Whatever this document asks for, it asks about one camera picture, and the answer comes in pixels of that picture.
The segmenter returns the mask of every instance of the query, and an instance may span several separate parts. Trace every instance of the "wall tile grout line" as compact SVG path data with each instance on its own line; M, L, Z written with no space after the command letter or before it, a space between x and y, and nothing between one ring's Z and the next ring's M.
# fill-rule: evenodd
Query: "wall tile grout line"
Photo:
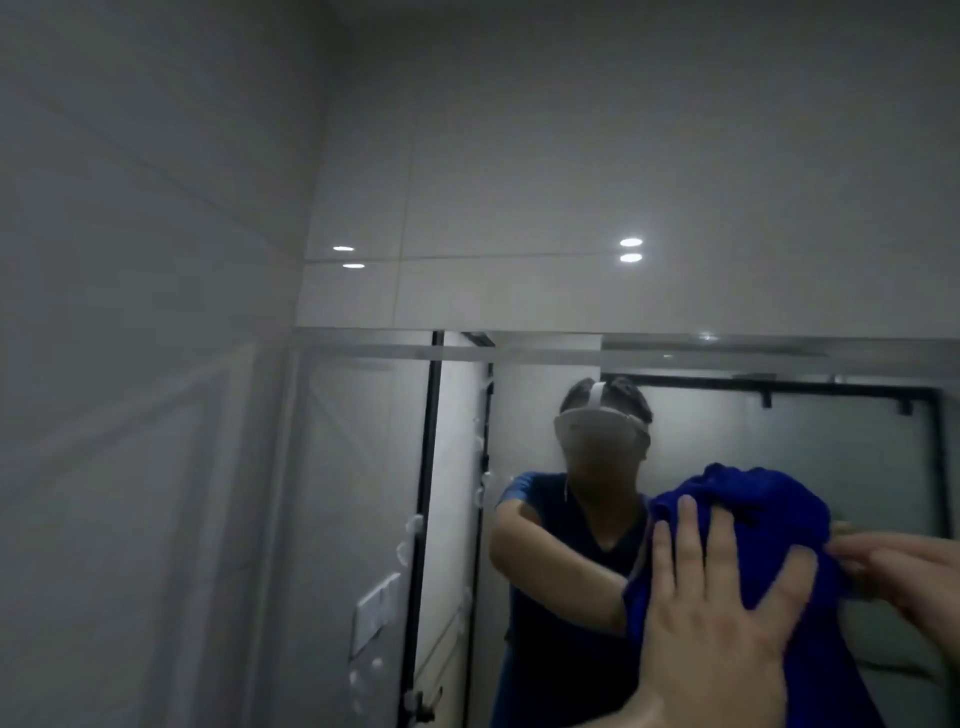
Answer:
M0 10L0 12L10 13L9 9L3 9L3 10ZM15 13L10 13L10 14L16 20L23 21L23 18L21 18L19 15ZM108 146L114 152L117 152L120 155L124 156L125 158L132 160L133 162L140 165L141 167L144 167L145 169L150 170L151 172L153 172L154 174L162 178L165 182L174 186L185 197L204 203L208 207L216 210L221 215L228 218L230 222L234 223L235 225L238 225L244 230L252 232L257 239L259 239L264 245L272 249L274 252L280 253L285 257L289 257L295 260L296 262L303 262L302 256L294 255L293 253L288 251L286 248L284 248L282 245L275 242L273 238L267 235L267 233L265 233L264 231L254 227L253 225L243 220L242 218L237 217L234 213L230 212L227 209L224 209L219 204L217 204L210 198L206 197L201 192L193 189L186 183L181 182L177 177L175 177L173 174L165 170L163 167L145 159L134 150L115 141L113 138L110 137L110 135L107 132L100 129L98 126L96 126L96 124L92 122L88 122L85 119L81 118L79 114L75 114L74 112L70 111L61 102L51 99L45 96L44 94L36 91L34 88L30 87L28 84L25 84L20 79L16 78L16 76L10 71L9 68L0 69L0 74L2 74L0 75L0 79L5 80L7 83L9 83L11 86L13 86L16 90L20 91L21 93L26 94L29 97L29 99L34 103L36 103L38 106L43 107L48 112L55 114L57 117L63 119L69 124L72 124L74 127L81 130L82 132L92 136L101 144Z

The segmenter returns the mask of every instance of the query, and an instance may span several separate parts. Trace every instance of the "vr headset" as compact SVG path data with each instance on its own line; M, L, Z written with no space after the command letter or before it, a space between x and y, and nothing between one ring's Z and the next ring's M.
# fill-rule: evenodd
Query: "vr headset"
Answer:
M625 451L636 445L640 433L650 442L650 427L635 415L628 415L600 404L606 383L590 387L590 397L582 407L561 412L553 421L557 439L564 450L604 448Z

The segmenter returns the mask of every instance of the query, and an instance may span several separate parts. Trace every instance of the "light switch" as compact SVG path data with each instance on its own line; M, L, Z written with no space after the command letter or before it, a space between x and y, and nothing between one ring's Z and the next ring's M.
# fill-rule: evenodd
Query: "light switch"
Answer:
M380 601L380 616L382 624L390 624L396 621L400 606L400 574L393 573L383 583L383 591Z
M381 628L396 621L399 614L400 573L395 571L357 602L353 613L353 640L350 657L356 657Z
M360 654L360 650L367 646L380 629L381 591L381 587L377 587L357 602L356 611L353 613L353 641L350 646L350 657Z

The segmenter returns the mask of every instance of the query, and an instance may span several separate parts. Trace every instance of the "hand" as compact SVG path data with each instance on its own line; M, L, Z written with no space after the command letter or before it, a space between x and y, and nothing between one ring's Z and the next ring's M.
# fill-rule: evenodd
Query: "hand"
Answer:
M625 712L671 728L775 728L786 716L783 650L810 599L817 558L794 546L753 612L740 599L733 516L714 508L704 559L697 504L684 496L674 573L657 523L640 687Z
M863 570L876 593L960 665L960 544L902 533L858 533L828 550Z

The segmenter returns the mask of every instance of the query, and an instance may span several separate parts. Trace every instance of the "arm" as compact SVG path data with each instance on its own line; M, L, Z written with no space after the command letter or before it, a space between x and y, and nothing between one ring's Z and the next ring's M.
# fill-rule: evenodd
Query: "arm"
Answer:
M625 633L627 580L547 533L529 503L506 500L497 506L490 559L511 584L561 619L597 632Z

